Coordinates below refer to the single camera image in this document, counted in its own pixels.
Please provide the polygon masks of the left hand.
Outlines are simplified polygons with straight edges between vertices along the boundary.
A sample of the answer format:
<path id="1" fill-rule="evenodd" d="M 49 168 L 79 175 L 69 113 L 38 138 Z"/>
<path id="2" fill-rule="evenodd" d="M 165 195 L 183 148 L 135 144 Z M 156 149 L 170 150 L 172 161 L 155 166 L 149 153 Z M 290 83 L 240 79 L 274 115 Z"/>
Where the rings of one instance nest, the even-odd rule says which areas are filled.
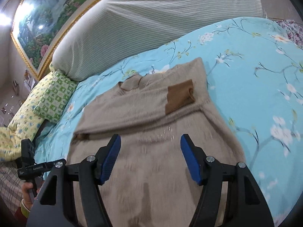
<path id="1" fill-rule="evenodd" d="M 29 193 L 29 191 L 32 189 L 33 189 L 33 183 L 24 182 L 22 184 L 23 203 L 28 210 L 31 210 L 32 207 L 32 201 Z"/>

